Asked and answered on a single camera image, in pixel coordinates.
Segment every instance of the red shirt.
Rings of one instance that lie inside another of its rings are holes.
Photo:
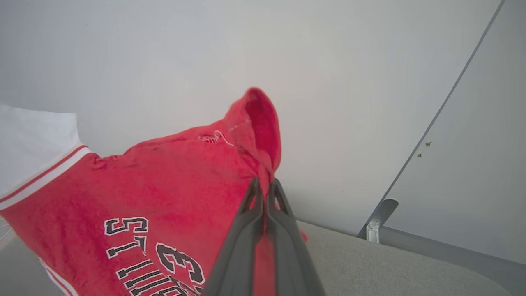
[[[67,295],[198,295],[250,181],[266,195],[280,158],[276,112],[252,88],[224,119],[123,155],[79,145],[0,215]],[[272,252],[263,238],[255,295],[274,293]]]

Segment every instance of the white fabric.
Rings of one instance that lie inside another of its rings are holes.
[[[79,145],[76,114],[0,105],[0,199]]]

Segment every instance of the clothing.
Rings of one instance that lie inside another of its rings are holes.
[[[81,143],[58,151],[61,160],[3,195],[0,215],[66,295],[97,296],[198,295],[248,184],[258,176],[266,195],[281,158],[276,112],[256,88],[224,119],[123,155],[101,158]],[[266,238],[254,286],[274,293]]]

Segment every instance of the white stripe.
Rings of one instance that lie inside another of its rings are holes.
[[[68,293],[68,291],[66,291],[66,289],[64,289],[64,287],[62,287],[56,280],[55,278],[51,275],[51,273],[49,272],[49,270],[44,266],[44,269],[46,270],[46,273],[47,275],[49,276],[49,278],[51,279],[51,281],[62,291],[62,293],[64,293],[64,295],[66,296],[71,296],[70,293]]]
[[[22,201],[23,199],[30,196],[31,194],[35,193],[40,188],[44,187],[47,183],[51,182],[53,179],[63,174],[65,171],[67,171],[68,168],[72,167],[84,155],[90,152],[91,151],[89,150],[88,147],[84,147],[80,149],[75,154],[73,154],[70,158],[68,158],[65,162],[61,163],[59,166],[54,168],[52,171],[42,176],[42,178],[36,180],[33,184],[24,188],[22,191],[20,191],[15,196],[11,197],[10,199],[4,202],[0,202],[0,210],[4,210],[14,205],[15,203]]]
[[[51,269],[49,266],[47,266],[47,264],[42,260],[40,259],[40,262],[42,263],[42,265],[47,269],[49,270],[54,276],[55,278],[62,284],[64,285],[64,287],[66,287],[66,289],[68,290],[69,293],[71,293],[72,296],[78,296],[78,293],[77,291],[75,291],[75,289],[73,288],[73,286],[71,286],[66,280],[64,280],[60,275],[58,275],[56,272],[53,271],[53,269]]]

